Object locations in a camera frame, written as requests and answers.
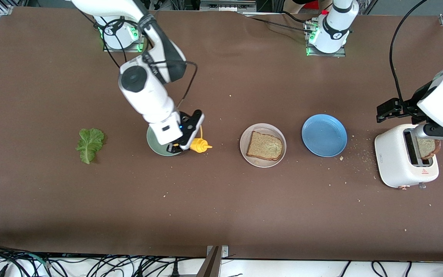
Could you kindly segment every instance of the toasted bread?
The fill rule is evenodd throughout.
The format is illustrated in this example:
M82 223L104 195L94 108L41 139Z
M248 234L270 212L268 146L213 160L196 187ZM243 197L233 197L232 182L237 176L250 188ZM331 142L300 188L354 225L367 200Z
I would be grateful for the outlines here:
M267 161L278 161L282 152L283 144L279 138L256 131L252 132L247 156Z
M440 151L440 140L417 137L416 141L418 142L418 149L420 150L422 160L428 160Z

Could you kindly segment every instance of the electrical cord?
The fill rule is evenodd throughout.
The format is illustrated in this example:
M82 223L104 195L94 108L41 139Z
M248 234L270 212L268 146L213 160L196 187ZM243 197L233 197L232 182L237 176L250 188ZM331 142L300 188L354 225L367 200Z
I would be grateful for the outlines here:
M161 268L163 268L162 270L165 270L165 268L166 268L167 266L169 266L169 265L171 265L171 264L173 264L173 263L181 262L181 261L186 261L186 260L190 260L190 259L195 259L195 258L183 258L183 259L179 259L179 260L177 260L177 261L168 262L168 263L166 263L165 265L160 266L160 267L158 267L158 268L152 270L151 272L149 272L148 274L146 274L144 277L148 277L148 276L150 276L151 274L153 274L153 272L155 272L155 271L157 271L157 270L160 270Z
M428 0L421 0L418 4L416 4L413 8L411 8L411 10L409 10L406 15L403 17L403 19L401 19L401 22L399 22L399 25L396 28L396 31L394 32L394 35L392 36L392 41L391 41L391 46L389 48L389 65L391 66L391 71L392 71L392 77L394 77L394 83L396 85L396 90L398 92L398 97L399 97L399 103L401 105L401 107L403 107L404 112L406 112L407 114L409 114L411 117L416 118L416 119L420 119L417 116L415 116L409 109L408 107L406 107L405 102L403 101L403 95L401 94L401 88L399 87L399 80L398 77L396 75L396 69L394 68L394 62L392 59L392 54L393 54L393 49L394 49L394 42L396 40L396 36L399 32L399 29L401 28L401 26L403 25L404 21L406 21L406 18L408 18L408 16L410 16L410 14L417 9L418 7L420 7L424 2L427 2Z
M290 14L290 12L288 12L288 11L282 10L282 11L278 11L278 13L286 14L287 16L290 16L290 18L292 18L293 20L295 20L297 22L300 22L300 23L305 23L306 22L305 20L301 20L301 19L296 18L295 16L293 16L293 14Z
M262 8L264 7L264 5L266 5L266 3L268 2L269 0L266 0L266 2L264 2L264 4L259 8L259 10L257 10L256 12L260 12L261 10L262 10Z
M302 29L302 28L292 27L292 26L276 23L276 22L273 22L273 21L267 21L267 20L264 20L264 19L253 18L253 17L251 17L251 18L254 19L254 20L257 20L257 21L261 21L261 22L264 22L264 23L277 25L277 26L284 27L284 28L290 28L290 29L293 29L293 30L300 30L300 31L302 31L304 33L312 33L311 30L305 30L305 29Z
M175 258L174 268L172 269L172 274L170 277L180 277L179 274L179 263L177 262L177 258Z
M413 266L413 262L409 261L408 269L406 270L405 277L408 277L408 275L410 274L411 266Z
M348 267L350 266L351 261L348 261L348 263L346 264L345 268L343 269L343 271L341 272L340 277L343 277L345 275L346 270L348 269Z
M376 0L376 1L373 3L372 7L370 7L370 9L367 11L367 15L369 15L370 12L375 8L375 5L377 5L377 2L378 2L378 1L379 1L379 0Z
M100 16L100 19L102 19L102 20L105 22L105 26L104 26L103 29L102 29L102 36L105 36L105 29L109 26L109 23L108 23L107 21L105 21L105 19L104 19L103 17L101 17L101 16ZM124 55L124 62L127 63L127 62L128 62L128 58L126 58L126 52L125 52L125 50L124 50L124 46L123 46L121 40L118 38L116 32L113 32L113 35L116 37L117 42L118 42L119 45L121 46L121 49L122 49L122 51L123 51L123 55Z
M379 274L379 272L377 272L377 270L375 270L375 263L377 263L377 264L380 266L380 268L382 269L382 272L384 272L384 275ZM381 264L379 261L373 261L373 262L371 263L371 266L372 266L372 270L373 270L373 271L375 272L375 274L377 274L379 277L388 277L388 276L387 276L387 272L385 271L384 267L382 266L382 264Z

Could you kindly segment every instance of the brown table surface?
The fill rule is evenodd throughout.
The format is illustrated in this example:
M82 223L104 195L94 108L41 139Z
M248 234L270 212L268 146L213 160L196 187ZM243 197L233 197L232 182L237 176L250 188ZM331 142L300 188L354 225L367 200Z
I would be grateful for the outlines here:
M376 106L396 95L388 49L400 17L359 16L346 58L308 57L299 31L233 12L157 17L199 65L182 110L206 114L214 148L204 154L149 149L145 121L77 10L16 8L2 17L0 245L203 256L206 245L228 244L239 258L443 260L443 145L441 174L426 190L385 186L375 162L375 136L409 121L375 121ZM437 18L408 19L395 53L408 98L443 69ZM176 102L191 73L167 85ZM317 113L346 126L343 161L304 147L302 124ZM269 169L239 151L242 132L260 122L288 144ZM79 130L92 127L107 141L86 165L75 147Z

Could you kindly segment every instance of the power cable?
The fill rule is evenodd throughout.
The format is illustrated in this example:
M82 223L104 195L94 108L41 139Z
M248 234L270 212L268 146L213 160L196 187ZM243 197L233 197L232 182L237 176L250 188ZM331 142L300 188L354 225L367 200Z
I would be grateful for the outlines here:
M272 24L272 25L277 25L277 26L284 27L284 28L290 28L290 29L293 29L293 30L300 30L300 31L302 31L304 33L312 33L311 30L305 30L305 29L302 29L302 28L292 27L292 26L276 23L276 22L273 22L273 21L267 21L267 20L264 20L264 19L259 19L259 18L254 18L254 17L251 17L251 18L254 19L254 20L257 20L257 21L261 21L261 22L264 22L264 23Z
M418 4L416 4L413 8L411 8L411 10L409 10L406 15L403 17L403 19L401 19L401 22L399 22L399 25L396 28L396 31L394 32L394 35L392 36L392 41L391 41L391 46L389 48L389 65L391 66L391 71L392 71L392 77L394 78L394 83L396 85L396 90L398 92L398 97L399 97L399 103L401 105L401 107L403 107L404 112L406 112L407 114L409 114L411 117L419 119L416 115L414 115L409 109L408 107L406 107L405 102L403 101L403 95L401 94L401 88L399 87L399 80L398 77L396 75L396 69L394 68L394 62L392 59L392 54L393 54L393 49L394 49L394 42L396 41L396 36L399 32L399 29L401 28L401 26L403 26L404 21L406 21L406 18L408 18L408 16L410 16L410 14L417 9L418 7L420 7L424 2L427 2L428 0L421 0Z

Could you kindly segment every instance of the black cable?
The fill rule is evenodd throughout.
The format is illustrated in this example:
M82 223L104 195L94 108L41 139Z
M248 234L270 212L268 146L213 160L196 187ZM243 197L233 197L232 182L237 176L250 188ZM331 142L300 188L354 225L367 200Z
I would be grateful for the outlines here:
M105 19L104 19L103 17L101 17L101 16L100 16L100 19L102 19L102 20L105 22L105 26L103 27L103 30L102 30L102 35L105 35L105 28L107 28L107 26L109 25L109 23L108 23L107 21L105 21ZM124 46L123 46L123 44L121 43L121 40L118 38L116 32L114 32L113 35L116 37L117 42L118 42L119 45L121 46L121 49L122 49L122 51L123 51L123 55L124 55L124 62L127 63L127 62L128 62L128 58L126 58L126 52L125 52L125 50L124 50Z
M293 29L293 30L301 30L302 32L305 32L305 33L312 33L311 30L304 30L302 28L297 28L297 27L292 27L292 26L288 26L288 25L283 25L283 24L280 24L280 23L276 23L276 22L272 22L272 21L267 21L267 20L264 20L264 19L259 19L259 18L254 18L254 17L251 17L251 18L254 19L254 20L257 20L257 21L264 22L264 23L269 23L269 24L273 24L273 25L277 25L277 26L281 26L281 27L285 27L285 28L290 28L290 29Z
M374 267L375 263L378 263L378 265L380 266L380 268L382 268L382 271L384 272L384 276L380 275L380 274L375 270L375 267ZM379 277L388 277L388 276L387 276L387 272L385 271L384 267L382 266L382 264L381 264L379 261L373 261L373 262L371 263L371 266L372 266L372 270L373 270L373 271L375 272L375 274L377 274Z
M191 62L191 61L166 60L166 61L161 61L161 62L149 63L148 65L158 65L159 63L186 63L189 65L194 65L194 67L195 67L194 73L192 74L191 80L189 81L188 88L186 89L186 92L184 93L182 99L177 104L177 109L178 109L180 107L180 105L182 104L182 102L186 99L186 96L188 96L190 87L192 85L192 81L194 81L194 78L196 77L196 74L197 74L197 64L195 62Z
M82 12L81 10L78 9L78 11L80 12L80 14L82 14L86 19L88 19L88 21L90 21L94 26L97 24L95 21L93 21L92 19L90 19L84 12Z
M121 66L116 62L116 59L112 56L112 54L109 51L109 47L107 47L107 42L105 42L105 38L103 37L103 34L100 36L102 38L103 47L107 50L107 53L109 54L112 61L117 65L117 68L121 68Z
M175 258L174 268L172 269L172 274L170 277L180 277L179 274L179 263L177 262L177 258Z
M268 2L269 0L266 0L266 2L264 2L264 4L256 11L256 12L260 12L261 10L262 10L262 8L264 7L264 5L266 5L266 3Z
M27 277L30 277L30 274L28 274L25 268L21 266L18 262L16 262L13 258L7 256L6 254L3 254L2 252L0 252L0 257L4 258L7 261L9 260L11 263L13 263L20 270L21 276L23 276L23 274L25 273Z
M399 25L396 28L396 31L394 32L394 35L392 36L392 41L391 41L391 46L389 49L389 65L391 66L391 71L392 71L392 77L394 77L394 83L396 84L396 90L398 91L398 97L399 97L399 102L401 107L403 107L404 112L406 112L407 114L409 114L411 117L416 118L416 119L420 119L418 117L416 117L409 109L408 107L406 107L405 102L403 101L403 95L401 94L401 88L399 87L399 80L398 77L396 75L396 70L394 68L394 62L392 61L392 53L393 53L393 49L394 49L394 42L396 40L396 36L399 32L399 29L401 28L401 26L403 25L404 21L406 21L406 18L408 18L408 16L410 16L410 14L417 9L418 7L420 7L424 2L427 2L428 0L421 0L418 4L416 4L413 8L411 8L411 10L408 11L408 13L403 17L403 19L401 19L401 22L399 22Z
M190 260L190 259L196 259L196 258L183 258L183 259L179 259L179 260L177 260L177 262L186 261L186 260ZM148 274L146 274L144 277L148 277L148 276L150 276L151 274L153 274L153 272L155 272L155 271L157 271L157 270L160 270L161 268L164 268L164 270L165 270L165 267L171 265L172 263L175 263L175 261L174 261L174 262L166 263L165 265L163 265L163 266L161 266L161 267L158 267L158 268L152 270L151 272L149 272Z
M343 271L341 272L340 277L343 277L345 275L346 270L348 269L348 267L350 266L351 261L348 261L348 263L346 264L345 268L343 269Z
M376 1L374 2L374 4L372 5L372 7L370 7L370 9L368 9L368 11L367 11L367 15L369 15L370 12L375 8L375 5L377 5L377 2L378 2L378 0L376 0Z
M408 277L410 274L411 266L413 266L413 262L410 261L410 264L408 264L408 269L406 270L405 277Z
M301 19L298 19L298 18L294 17L293 14L290 14L290 12L288 12L288 11L282 10L282 11L278 11L278 13L286 14L287 16L290 16L290 18L292 18L293 20L295 20L297 22L300 22L300 23L305 23L306 22L305 20L301 20Z
M52 266L52 263L57 264L61 268L61 270L63 271L64 275L61 274L61 272L59 272L54 266L52 266L52 269L54 269L54 271L57 272L62 277L68 277L65 268L58 261L49 260L48 262L51 264L51 266Z
M130 265L130 264L132 264L132 266L133 266L133 270L132 271L134 272L134 264L133 264L132 258L134 258L134 256L133 257L128 257L127 259L121 261L117 265L112 266L111 269L109 271L107 271L106 273L102 274L102 276L105 277L109 273L114 272L118 267L123 267L123 266Z

